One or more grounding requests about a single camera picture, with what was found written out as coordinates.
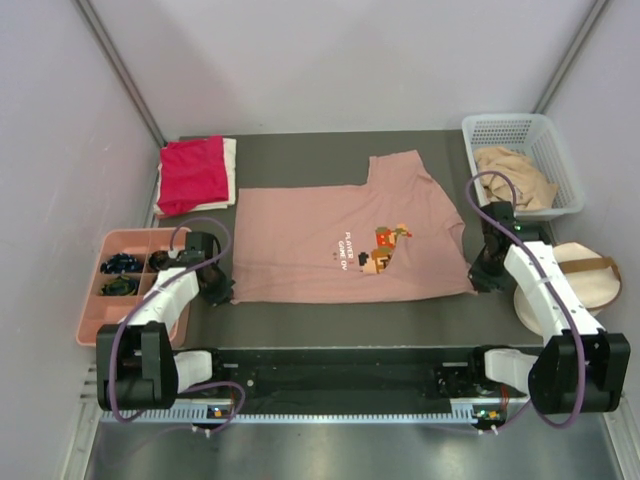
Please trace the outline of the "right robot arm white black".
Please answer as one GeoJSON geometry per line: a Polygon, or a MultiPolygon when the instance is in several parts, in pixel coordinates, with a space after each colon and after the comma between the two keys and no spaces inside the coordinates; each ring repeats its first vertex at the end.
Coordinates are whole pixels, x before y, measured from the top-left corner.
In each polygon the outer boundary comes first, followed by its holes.
{"type": "Polygon", "coordinates": [[[538,355],[506,346],[476,348],[466,372],[469,388],[487,396],[511,386],[544,415],[616,410],[631,346],[595,317],[621,293],[616,262],[576,243],[551,246],[542,228],[516,221],[510,202],[476,211],[485,245],[469,270],[472,284],[491,292],[514,280],[516,313],[543,348],[538,355]]]}

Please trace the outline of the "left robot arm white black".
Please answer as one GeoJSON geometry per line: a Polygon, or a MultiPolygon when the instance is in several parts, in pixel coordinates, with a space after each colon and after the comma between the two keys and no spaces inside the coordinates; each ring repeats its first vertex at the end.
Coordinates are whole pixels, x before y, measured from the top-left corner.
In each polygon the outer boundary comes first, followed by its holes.
{"type": "Polygon", "coordinates": [[[218,266],[219,239],[188,232],[185,245],[157,250],[148,265],[155,282],[141,303],[117,325],[105,325],[96,338],[97,398],[105,411],[168,409],[195,387],[216,396],[227,374],[207,350],[176,352],[170,331],[193,299],[217,306],[231,300],[233,281],[218,266]]]}

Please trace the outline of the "pink printed t shirt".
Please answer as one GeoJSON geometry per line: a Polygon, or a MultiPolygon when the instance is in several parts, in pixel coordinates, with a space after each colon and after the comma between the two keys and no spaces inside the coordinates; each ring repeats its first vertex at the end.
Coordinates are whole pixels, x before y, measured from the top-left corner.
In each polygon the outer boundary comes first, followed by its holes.
{"type": "Polygon", "coordinates": [[[243,188],[233,301],[353,304],[471,294],[464,229],[417,151],[371,157],[363,185],[243,188]]]}

